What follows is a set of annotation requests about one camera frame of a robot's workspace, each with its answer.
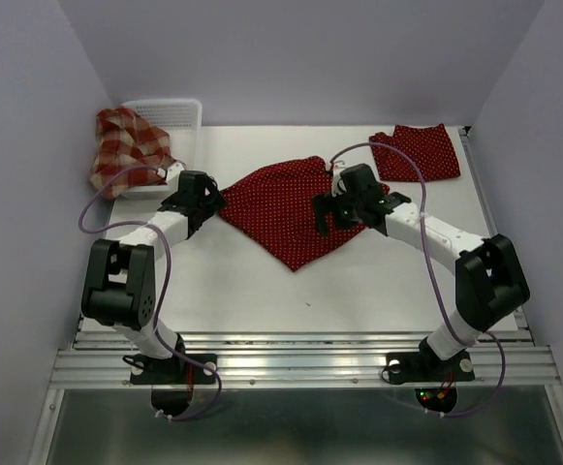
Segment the red polka dot skirt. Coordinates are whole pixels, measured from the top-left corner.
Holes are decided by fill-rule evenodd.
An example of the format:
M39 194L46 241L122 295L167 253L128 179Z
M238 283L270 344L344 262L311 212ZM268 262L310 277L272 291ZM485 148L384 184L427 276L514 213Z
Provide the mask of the red polka dot skirt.
M312 198L330 190L326 162L312 156L262 167L221 191L219 216L291 271L335 251L365 230L316 231Z
M391 136L376 133L368 139L379 177L383 181L419 182L415 170L397 152L407 155L419 168L425 182L460 177L460 168L452 140L444 124L426 128L396 125Z

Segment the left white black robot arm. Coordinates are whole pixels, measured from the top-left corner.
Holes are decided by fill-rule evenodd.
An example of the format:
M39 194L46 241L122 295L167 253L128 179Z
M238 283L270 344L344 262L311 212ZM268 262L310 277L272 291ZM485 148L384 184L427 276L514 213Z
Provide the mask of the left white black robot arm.
M118 239L99 238L91 246L81 297L84 317L109 326L153 359L164 381L179 380L192 360L184 354L181 336L160 319L172 271L173 246L190 239L226 206L216 181L199 170L182 170L177 187L161 201L148 221L122 221L89 230L84 217L79 229L99 234L134 229Z

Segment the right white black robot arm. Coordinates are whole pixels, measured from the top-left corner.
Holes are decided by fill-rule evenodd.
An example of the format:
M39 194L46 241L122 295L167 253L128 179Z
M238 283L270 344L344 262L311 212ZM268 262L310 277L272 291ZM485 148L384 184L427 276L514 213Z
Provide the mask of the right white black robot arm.
M455 309L424 342L417 366L428 378L438 378L452 358L473 346L530 298L522 266L512 241L463 231L424 212L407 196L386 194L371 168L359 164L334 168L331 190L312 198L316 231L329 234L328 217L336 231L362 225L423 252L431 280L437 262L454 276Z

